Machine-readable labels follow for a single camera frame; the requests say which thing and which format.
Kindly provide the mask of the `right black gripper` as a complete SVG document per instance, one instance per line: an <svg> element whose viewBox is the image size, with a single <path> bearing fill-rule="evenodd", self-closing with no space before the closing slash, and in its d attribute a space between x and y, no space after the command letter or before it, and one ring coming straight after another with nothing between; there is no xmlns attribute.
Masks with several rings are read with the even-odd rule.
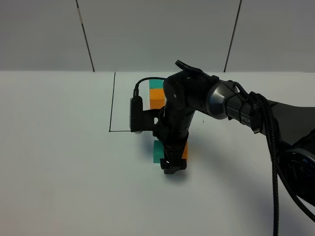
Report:
<svg viewBox="0 0 315 236"><path fill-rule="evenodd" d="M187 167L187 160L181 157L193 115L194 110L191 108L176 110L173 107L163 107L159 113L153 136L162 143L163 158L160 159L160 166L165 175L173 175Z"/></svg>

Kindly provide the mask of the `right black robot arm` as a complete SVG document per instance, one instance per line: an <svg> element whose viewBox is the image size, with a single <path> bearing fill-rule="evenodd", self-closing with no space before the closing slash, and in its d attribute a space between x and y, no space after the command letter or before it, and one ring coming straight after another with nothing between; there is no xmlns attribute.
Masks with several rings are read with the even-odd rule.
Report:
<svg viewBox="0 0 315 236"><path fill-rule="evenodd" d="M181 61L180 72L163 81L166 104L160 112L155 136L164 157L166 174L185 169L183 159L189 126L195 112L215 119L233 119L267 139L272 162L274 210L278 209L278 181L293 201L308 212L315 203L315 110L266 99L246 92L235 81L223 81Z"/></svg>

